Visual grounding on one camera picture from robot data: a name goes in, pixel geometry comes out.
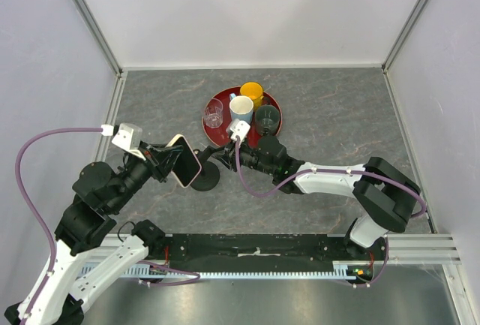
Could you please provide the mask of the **phone with pink case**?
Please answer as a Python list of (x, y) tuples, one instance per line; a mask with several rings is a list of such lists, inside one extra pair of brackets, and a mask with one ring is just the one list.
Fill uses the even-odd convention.
[(202, 165), (182, 134), (175, 135), (167, 144), (168, 147), (180, 146), (181, 151), (172, 168), (172, 173), (181, 187), (187, 188), (200, 175)]

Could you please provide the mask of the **black phone stand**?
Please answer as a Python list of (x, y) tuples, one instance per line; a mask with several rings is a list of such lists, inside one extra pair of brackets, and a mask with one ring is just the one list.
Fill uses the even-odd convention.
[(196, 191), (210, 191), (220, 181), (220, 171), (218, 167), (209, 159), (213, 154), (222, 152), (224, 147), (214, 148), (213, 146), (207, 146), (204, 150), (195, 149), (193, 152), (197, 160), (201, 164), (200, 174), (190, 184), (192, 189)]

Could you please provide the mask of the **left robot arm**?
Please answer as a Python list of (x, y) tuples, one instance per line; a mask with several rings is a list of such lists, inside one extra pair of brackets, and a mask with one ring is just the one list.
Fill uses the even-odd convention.
[(86, 275), (80, 270), (115, 227), (112, 216), (150, 179), (165, 182), (187, 147), (139, 145), (119, 172), (104, 162), (82, 169), (75, 197), (51, 235), (53, 251), (29, 295), (9, 306), (11, 324), (80, 324), (98, 297), (131, 266), (156, 260), (167, 246), (165, 233), (151, 221), (137, 223), (130, 235)]

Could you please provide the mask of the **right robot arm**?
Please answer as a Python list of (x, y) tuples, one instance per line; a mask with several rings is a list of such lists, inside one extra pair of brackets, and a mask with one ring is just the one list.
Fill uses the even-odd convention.
[(233, 171), (246, 167), (269, 175), (274, 190), (285, 194), (356, 199), (365, 214), (352, 223), (343, 241), (344, 253), (352, 260), (361, 260), (387, 233), (403, 233), (409, 220), (427, 209), (417, 184), (380, 157), (353, 166), (322, 166), (289, 156), (278, 138), (265, 136), (255, 148), (233, 138), (215, 159)]

